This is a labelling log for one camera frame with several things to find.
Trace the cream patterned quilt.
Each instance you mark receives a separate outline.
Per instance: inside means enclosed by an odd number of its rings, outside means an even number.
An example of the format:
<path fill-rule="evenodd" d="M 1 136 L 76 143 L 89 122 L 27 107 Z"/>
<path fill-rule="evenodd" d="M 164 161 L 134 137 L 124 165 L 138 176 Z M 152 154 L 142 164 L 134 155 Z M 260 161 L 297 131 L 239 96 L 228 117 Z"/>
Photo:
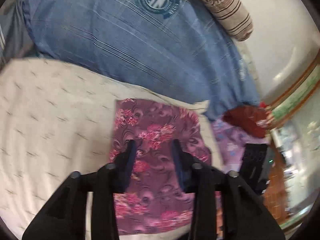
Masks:
<path fill-rule="evenodd" d="M 116 103 L 143 99 L 207 109 L 55 60 L 13 60 L 1 71 L 1 218 L 21 238 L 73 171 L 97 171 L 113 159 Z M 176 239 L 190 224 L 122 239 Z"/>

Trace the grey star patterned pillow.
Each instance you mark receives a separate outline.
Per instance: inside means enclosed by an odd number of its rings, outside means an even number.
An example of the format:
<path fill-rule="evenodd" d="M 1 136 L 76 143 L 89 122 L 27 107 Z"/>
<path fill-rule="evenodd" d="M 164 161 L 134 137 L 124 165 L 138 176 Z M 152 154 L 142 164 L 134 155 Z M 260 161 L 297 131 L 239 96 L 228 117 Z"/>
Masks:
<path fill-rule="evenodd" d="M 35 45 L 25 27 L 23 0 L 4 0 L 1 5 L 1 67 L 11 59 L 33 55 Z"/>

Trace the red plastic bag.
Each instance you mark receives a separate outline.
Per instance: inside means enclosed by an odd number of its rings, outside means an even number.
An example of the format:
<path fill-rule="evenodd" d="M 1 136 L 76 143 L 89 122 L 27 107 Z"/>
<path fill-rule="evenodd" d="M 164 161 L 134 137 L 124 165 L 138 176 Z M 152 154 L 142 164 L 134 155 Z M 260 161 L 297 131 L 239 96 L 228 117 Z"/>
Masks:
<path fill-rule="evenodd" d="M 240 127 L 247 134 L 263 139 L 269 126 L 268 112 L 261 107 L 243 105 L 223 114 L 224 122 Z"/>

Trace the purple pink floral garment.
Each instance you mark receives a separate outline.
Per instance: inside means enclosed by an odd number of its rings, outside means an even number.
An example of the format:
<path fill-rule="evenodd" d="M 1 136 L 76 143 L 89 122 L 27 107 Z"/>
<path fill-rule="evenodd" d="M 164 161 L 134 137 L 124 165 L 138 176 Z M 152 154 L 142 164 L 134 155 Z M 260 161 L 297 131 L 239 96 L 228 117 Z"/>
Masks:
<path fill-rule="evenodd" d="M 170 152 L 173 140 L 200 161 L 221 166 L 204 109 L 187 109 L 143 99 L 117 101 L 109 158 L 134 140 L 136 160 L 129 187 L 114 197 L 121 236 L 165 233 L 190 224 L 193 194 L 184 193 Z"/>

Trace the blue plaid pillow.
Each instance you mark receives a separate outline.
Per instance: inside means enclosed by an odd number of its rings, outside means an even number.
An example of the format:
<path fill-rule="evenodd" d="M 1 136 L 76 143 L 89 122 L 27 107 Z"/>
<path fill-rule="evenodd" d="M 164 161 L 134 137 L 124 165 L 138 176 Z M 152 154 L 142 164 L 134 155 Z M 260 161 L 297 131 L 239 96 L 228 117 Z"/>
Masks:
<path fill-rule="evenodd" d="M 187 103 L 216 119 L 258 105 L 231 37 L 201 0 L 24 0 L 39 52 Z"/>

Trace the lilac floral bedsheet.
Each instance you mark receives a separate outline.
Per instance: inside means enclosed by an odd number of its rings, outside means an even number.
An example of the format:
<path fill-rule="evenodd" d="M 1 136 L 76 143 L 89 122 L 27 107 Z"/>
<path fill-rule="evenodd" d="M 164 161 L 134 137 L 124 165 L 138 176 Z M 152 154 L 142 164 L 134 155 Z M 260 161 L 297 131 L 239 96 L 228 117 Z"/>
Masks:
<path fill-rule="evenodd" d="M 270 144 L 270 136 L 257 138 L 246 133 L 242 128 L 228 124 L 221 118 L 211 123 L 212 132 L 222 158 L 222 170 L 239 171 L 246 144 Z"/>

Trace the beige striped floral bolster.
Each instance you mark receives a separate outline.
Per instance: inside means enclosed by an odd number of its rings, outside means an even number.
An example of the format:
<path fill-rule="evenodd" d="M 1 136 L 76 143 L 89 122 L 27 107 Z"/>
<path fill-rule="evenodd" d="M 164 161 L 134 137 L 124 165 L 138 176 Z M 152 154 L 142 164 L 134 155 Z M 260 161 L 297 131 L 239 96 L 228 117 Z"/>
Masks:
<path fill-rule="evenodd" d="M 253 32 L 250 13 L 241 0 L 201 0 L 212 15 L 237 41 L 247 40 Z"/>

